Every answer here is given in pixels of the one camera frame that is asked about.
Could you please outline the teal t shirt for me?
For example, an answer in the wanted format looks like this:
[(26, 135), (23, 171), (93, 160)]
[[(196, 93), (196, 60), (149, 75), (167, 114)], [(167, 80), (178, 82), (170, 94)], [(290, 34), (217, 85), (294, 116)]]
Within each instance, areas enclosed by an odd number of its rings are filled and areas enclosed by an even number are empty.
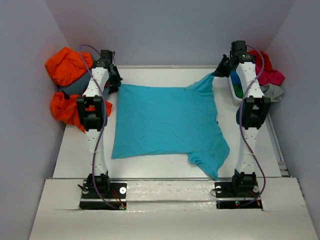
[(184, 87), (123, 84), (111, 157), (186, 154), (217, 180), (230, 148), (217, 122), (214, 75)]

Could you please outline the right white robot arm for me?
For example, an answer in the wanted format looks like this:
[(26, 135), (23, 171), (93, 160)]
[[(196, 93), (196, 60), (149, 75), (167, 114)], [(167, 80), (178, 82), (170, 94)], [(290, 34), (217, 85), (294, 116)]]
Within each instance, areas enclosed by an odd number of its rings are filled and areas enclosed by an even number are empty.
[(235, 72), (240, 80), (243, 97), (236, 112), (236, 122), (240, 130), (239, 156), (234, 174), (230, 181), (215, 183), (215, 195), (218, 199), (259, 198), (261, 191), (254, 193), (258, 187), (256, 169), (261, 165), (254, 153), (257, 135), (268, 115), (271, 99), (262, 92), (256, 72), (256, 61), (247, 52), (244, 40), (231, 43), (229, 55), (223, 55), (214, 71), (215, 77), (231, 78)]

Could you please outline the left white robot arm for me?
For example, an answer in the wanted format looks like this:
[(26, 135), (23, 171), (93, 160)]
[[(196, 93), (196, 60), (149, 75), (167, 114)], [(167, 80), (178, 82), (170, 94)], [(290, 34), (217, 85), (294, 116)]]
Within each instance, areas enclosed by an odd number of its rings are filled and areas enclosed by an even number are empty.
[(76, 99), (79, 122), (88, 138), (92, 162), (91, 173), (82, 187), (86, 194), (104, 199), (111, 184), (105, 161), (103, 135), (108, 122), (106, 96), (119, 90), (122, 78), (114, 61), (115, 52), (101, 50), (99, 59), (88, 68), (90, 80), (84, 93)]

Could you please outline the orange t shirt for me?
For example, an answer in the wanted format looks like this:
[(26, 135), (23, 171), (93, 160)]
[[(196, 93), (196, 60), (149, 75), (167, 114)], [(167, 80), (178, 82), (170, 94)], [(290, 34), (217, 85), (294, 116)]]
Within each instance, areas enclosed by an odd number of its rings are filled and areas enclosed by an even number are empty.
[(90, 74), (85, 64), (92, 68), (94, 58), (88, 52), (78, 53), (65, 46), (45, 62), (45, 69), (58, 87), (50, 102), (53, 118), (66, 125), (85, 129), (80, 123), (76, 99), (82, 96), (89, 85)]

